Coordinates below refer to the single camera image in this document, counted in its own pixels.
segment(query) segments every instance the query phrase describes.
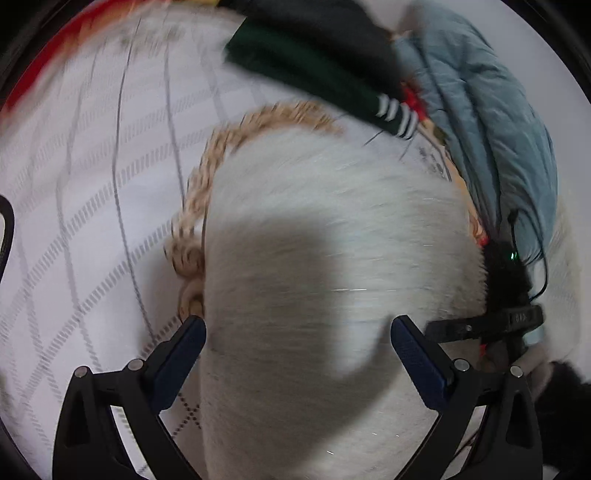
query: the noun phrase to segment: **light blue fabric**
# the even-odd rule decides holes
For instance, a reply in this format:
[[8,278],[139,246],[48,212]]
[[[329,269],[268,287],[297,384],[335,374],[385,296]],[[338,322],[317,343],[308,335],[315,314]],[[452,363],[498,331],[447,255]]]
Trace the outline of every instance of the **light blue fabric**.
[[[421,28],[393,46],[405,77],[418,83],[429,116],[447,135],[484,228],[491,238],[510,241],[507,216],[520,208],[546,247],[558,179],[542,120],[523,86],[468,20],[430,1],[417,4],[416,11]],[[537,255],[538,240],[523,212],[515,231],[522,258]]]

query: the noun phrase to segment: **wire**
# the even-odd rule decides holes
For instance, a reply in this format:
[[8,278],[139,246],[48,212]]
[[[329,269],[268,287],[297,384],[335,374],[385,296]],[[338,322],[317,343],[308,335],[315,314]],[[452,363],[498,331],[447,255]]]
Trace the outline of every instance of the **wire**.
[[0,215],[4,217],[4,237],[2,238],[2,247],[0,247],[0,281],[2,281],[14,237],[14,211],[10,202],[2,195],[0,195]]
[[533,258],[528,258],[524,262],[524,264],[531,265],[533,262],[536,262],[539,259],[541,259],[542,262],[544,263],[544,286],[533,297],[530,297],[530,302],[532,302],[535,299],[539,298],[546,291],[546,288],[548,288],[548,259],[546,258],[546,253],[544,251],[544,242],[542,240],[542,236],[540,234],[540,231],[537,229],[536,225],[534,224],[534,221],[532,220],[530,214],[526,210],[524,210],[523,208],[520,208],[520,207],[511,210],[511,212],[509,213],[509,216],[507,217],[507,221],[511,225],[511,239],[513,241],[513,246],[515,248],[515,252],[517,252],[517,257],[519,258],[519,251],[517,250],[517,242],[515,240],[515,223],[517,222],[517,217],[519,216],[520,212],[523,212],[525,214],[525,216],[527,217],[527,219],[529,220],[530,225],[531,225],[531,229],[534,231],[535,237],[537,238],[538,245],[540,247],[540,251]]

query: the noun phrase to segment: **metal screw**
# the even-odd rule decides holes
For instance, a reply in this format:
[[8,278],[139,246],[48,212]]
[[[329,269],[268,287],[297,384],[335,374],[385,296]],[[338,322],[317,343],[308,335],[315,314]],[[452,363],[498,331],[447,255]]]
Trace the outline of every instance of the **metal screw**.
[[127,364],[127,368],[129,368],[132,372],[137,372],[141,370],[144,366],[144,361],[141,358],[134,358],[131,362]]
[[78,367],[74,370],[74,376],[78,378],[84,377],[88,373],[88,367]]
[[517,365],[513,365],[509,369],[509,372],[511,372],[511,375],[513,375],[514,377],[517,377],[517,378],[523,377],[523,370],[520,367],[518,367]]
[[453,366],[456,367],[456,370],[459,370],[460,372],[470,370],[470,363],[468,363],[468,360],[464,360],[463,358],[458,358],[457,360],[454,360]]

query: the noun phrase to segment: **blue gripper pad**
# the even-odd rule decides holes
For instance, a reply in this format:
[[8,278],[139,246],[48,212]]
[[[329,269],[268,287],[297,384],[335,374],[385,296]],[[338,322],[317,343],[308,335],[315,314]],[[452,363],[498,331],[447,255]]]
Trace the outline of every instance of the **blue gripper pad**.
[[446,378],[436,365],[441,358],[432,359],[429,356],[425,345],[421,346],[428,340],[406,315],[394,319],[390,339],[425,406],[441,413],[447,406],[447,388],[450,384],[449,376]]
[[154,413],[170,408],[197,357],[201,353],[207,336],[205,322],[191,316],[185,320],[168,342],[162,342],[150,357],[162,353],[157,360],[157,371],[153,375],[151,407]]

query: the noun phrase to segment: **white plush toy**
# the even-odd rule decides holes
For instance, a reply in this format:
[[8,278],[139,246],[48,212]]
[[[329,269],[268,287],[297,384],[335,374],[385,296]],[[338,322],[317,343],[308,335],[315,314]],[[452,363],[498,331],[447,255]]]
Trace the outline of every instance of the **white plush toy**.
[[[267,133],[218,169],[201,392],[210,480],[392,479],[436,418],[392,318],[483,313],[453,184],[329,134]],[[478,344],[448,347],[475,362]]]

